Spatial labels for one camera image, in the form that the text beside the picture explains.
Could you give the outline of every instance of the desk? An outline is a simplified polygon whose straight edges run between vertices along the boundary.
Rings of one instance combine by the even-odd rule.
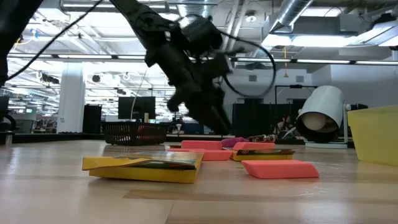
[[[260,180],[239,162],[203,162],[195,184],[100,179],[81,171],[103,141],[0,148],[1,223],[398,223],[398,167],[355,150],[298,148],[319,179]],[[107,155],[140,149],[118,147]]]

